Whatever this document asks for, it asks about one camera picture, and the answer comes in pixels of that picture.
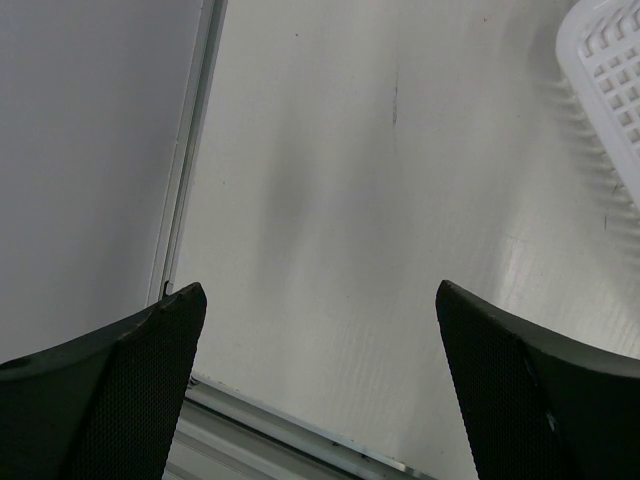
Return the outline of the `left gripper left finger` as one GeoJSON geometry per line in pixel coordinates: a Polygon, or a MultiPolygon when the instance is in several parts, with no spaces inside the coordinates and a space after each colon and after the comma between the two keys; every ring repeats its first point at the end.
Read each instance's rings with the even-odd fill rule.
{"type": "Polygon", "coordinates": [[[125,319],[1,366],[4,479],[159,479],[207,298],[192,283],[125,319]]]}

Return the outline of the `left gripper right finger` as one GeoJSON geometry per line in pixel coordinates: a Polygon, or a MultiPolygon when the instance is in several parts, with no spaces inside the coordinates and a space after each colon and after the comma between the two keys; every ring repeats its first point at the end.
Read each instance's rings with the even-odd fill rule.
{"type": "Polygon", "coordinates": [[[435,300],[481,479],[636,479],[639,362],[444,280],[435,300]]]}

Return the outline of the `small white utensil tray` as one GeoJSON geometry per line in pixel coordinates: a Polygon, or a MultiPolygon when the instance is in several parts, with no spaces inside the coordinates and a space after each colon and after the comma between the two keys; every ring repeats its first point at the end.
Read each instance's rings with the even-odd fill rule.
{"type": "Polygon", "coordinates": [[[635,204],[639,203],[639,3],[579,1],[562,21],[558,64],[635,204]]]}

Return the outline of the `aluminium front rail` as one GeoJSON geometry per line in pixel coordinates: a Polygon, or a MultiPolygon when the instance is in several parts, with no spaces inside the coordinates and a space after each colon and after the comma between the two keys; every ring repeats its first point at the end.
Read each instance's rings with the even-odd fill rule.
{"type": "Polygon", "coordinates": [[[351,441],[321,434],[224,385],[189,379],[165,479],[427,479],[351,441]]]}

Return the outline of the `left aluminium frame post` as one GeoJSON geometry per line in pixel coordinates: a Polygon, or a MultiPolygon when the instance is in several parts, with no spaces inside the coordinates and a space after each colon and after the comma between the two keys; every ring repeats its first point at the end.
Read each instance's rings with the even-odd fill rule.
{"type": "Polygon", "coordinates": [[[206,117],[227,5],[226,1],[220,0],[202,3],[146,300],[148,305],[173,291],[194,164],[206,117]]]}

